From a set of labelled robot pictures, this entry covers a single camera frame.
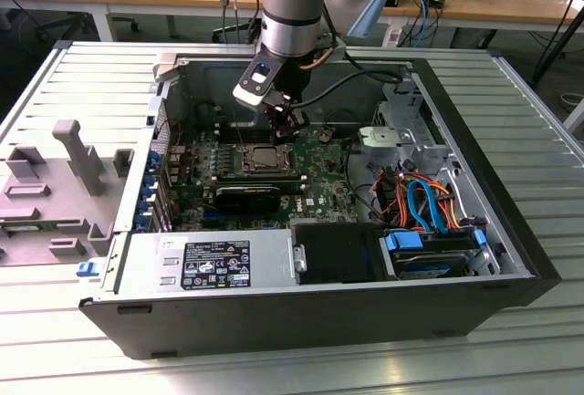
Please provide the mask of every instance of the power supply label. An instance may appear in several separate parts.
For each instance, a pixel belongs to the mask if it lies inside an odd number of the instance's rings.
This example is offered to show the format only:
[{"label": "power supply label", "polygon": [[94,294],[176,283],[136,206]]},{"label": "power supply label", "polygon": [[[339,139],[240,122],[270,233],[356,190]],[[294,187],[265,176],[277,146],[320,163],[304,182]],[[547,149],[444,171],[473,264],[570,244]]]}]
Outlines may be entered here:
[{"label": "power supply label", "polygon": [[187,243],[181,287],[229,288],[251,286],[249,241]]}]

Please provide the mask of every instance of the aluminum extrusion table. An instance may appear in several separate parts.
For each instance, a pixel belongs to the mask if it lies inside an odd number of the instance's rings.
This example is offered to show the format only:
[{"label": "aluminum extrusion table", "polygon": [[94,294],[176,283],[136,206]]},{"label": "aluminum extrusion table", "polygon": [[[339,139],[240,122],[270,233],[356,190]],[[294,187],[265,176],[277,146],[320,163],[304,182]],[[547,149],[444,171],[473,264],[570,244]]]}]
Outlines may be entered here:
[{"label": "aluminum extrusion table", "polygon": [[[159,52],[251,55],[251,47],[74,43],[54,49],[0,127],[9,145],[66,157],[56,119],[77,118],[100,156],[138,140]],[[354,49],[378,57],[381,48]],[[409,49],[392,57],[411,57]],[[0,391],[19,393],[580,393],[584,385],[584,151],[500,57],[426,58],[563,282],[466,338],[186,359],[128,359],[77,309],[93,282],[75,265],[0,268]],[[0,167],[0,174],[8,174]]]}]

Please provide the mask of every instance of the motherboard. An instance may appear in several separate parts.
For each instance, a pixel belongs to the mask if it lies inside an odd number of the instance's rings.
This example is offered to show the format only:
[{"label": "motherboard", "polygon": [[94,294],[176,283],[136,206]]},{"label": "motherboard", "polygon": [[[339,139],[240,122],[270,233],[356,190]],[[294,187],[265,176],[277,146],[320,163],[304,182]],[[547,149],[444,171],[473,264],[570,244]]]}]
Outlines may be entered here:
[{"label": "motherboard", "polygon": [[346,142],[307,129],[272,145],[255,131],[200,131],[177,142],[169,173],[175,231],[280,229],[357,222],[342,164]]}]

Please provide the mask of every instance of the green circuit board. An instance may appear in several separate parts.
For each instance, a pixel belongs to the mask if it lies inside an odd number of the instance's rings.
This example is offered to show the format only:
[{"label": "green circuit board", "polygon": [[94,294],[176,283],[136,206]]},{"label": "green circuit board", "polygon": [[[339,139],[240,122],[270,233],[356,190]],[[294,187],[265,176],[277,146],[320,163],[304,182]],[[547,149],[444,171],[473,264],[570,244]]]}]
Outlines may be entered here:
[{"label": "green circuit board", "polygon": [[[210,132],[200,132],[193,141],[185,145],[185,173],[190,174],[189,183],[175,183],[173,189],[178,198],[180,215],[174,226],[175,231],[200,230],[248,230],[282,229],[297,219],[312,219],[318,222],[356,222],[357,210],[354,198],[349,195],[341,163],[344,151],[342,140],[333,139],[327,144],[319,140],[322,129],[302,130],[299,138],[290,144],[279,146],[278,170],[274,164],[271,150],[263,149],[264,143],[219,144]],[[262,152],[263,160],[245,161],[242,150],[252,151],[256,147]],[[282,151],[286,159],[282,163]],[[249,171],[246,165],[255,165],[258,172],[276,172],[273,181],[262,185],[282,187],[280,207],[276,213],[222,215],[214,209],[213,193],[217,187],[216,175],[223,174],[223,181],[229,177],[238,178]]]}]

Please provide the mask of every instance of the blue cable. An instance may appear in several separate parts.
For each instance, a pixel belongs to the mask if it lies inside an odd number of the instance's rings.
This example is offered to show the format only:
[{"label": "blue cable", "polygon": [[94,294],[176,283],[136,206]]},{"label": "blue cable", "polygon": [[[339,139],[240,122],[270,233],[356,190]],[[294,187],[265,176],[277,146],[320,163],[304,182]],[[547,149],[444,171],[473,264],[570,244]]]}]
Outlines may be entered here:
[{"label": "blue cable", "polygon": [[413,46],[414,48],[419,46],[420,43],[422,42],[423,32],[426,31],[426,21],[428,21],[428,8],[426,7],[426,3],[423,0],[420,0],[420,3],[422,4],[423,12],[422,31],[420,32],[420,36],[418,36],[418,42],[416,42],[415,46]]},{"label": "blue cable", "polygon": [[416,185],[421,185],[422,188],[426,191],[426,196],[428,197],[428,206],[430,207],[430,216],[432,217],[432,221],[434,223],[434,227],[441,233],[446,234],[448,233],[448,229],[444,224],[444,220],[442,220],[442,216],[438,213],[438,209],[436,208],[436,199],[434,198],[434,194],[432,192],[432,188],[428,185],[428,182],[415,180],[410,182],[410,186],[408,187],[408,209],[412,214],[413,218],[423,227],[423,230],[427,233],[432,231],[432,228],[425,220],[418,214],[418,210],[416,209],[416,205],[413,201],[413,192],[416,189]]}]

